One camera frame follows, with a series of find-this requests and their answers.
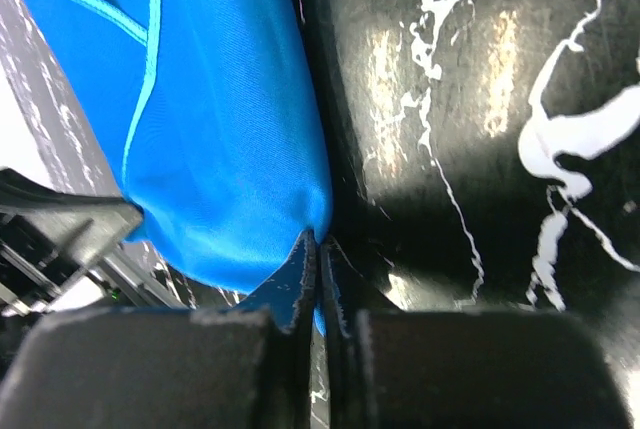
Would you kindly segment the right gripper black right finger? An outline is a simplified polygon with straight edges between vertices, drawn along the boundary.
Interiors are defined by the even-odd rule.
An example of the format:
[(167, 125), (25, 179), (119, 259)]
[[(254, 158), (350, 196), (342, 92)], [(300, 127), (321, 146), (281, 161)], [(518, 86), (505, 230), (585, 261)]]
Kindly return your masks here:
[(407, 312), (319, 251), (335, 428), (628, 428), (604, 355), (574, 318)]

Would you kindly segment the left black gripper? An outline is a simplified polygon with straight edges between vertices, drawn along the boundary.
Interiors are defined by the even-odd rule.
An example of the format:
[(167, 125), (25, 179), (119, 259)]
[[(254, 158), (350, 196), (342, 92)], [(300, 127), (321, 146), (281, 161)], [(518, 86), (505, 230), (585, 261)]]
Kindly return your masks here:
[(142, 219), (120, 197), (59, 193), (2, 169), (1, 308), (26, 315), (49, 307), (84, 276), (134, 306), (183, 308), (122, 250)]

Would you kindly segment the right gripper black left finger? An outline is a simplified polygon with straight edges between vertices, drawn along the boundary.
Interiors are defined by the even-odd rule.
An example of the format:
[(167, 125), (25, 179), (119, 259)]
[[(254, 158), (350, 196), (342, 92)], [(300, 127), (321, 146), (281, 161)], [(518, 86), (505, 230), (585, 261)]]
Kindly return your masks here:
[(306, 428), (311, 233), (235, 307), (41, 317), (1, 384), (5, 428)]

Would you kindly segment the blue cloth napkin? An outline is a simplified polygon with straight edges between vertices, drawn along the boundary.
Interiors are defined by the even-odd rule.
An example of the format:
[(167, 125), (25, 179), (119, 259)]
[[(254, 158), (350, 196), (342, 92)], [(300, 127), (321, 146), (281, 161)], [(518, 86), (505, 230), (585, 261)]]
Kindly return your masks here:
[(122, 194), (187, 277), (253, 292), (332, 213), (292, 0), (24, 0)]

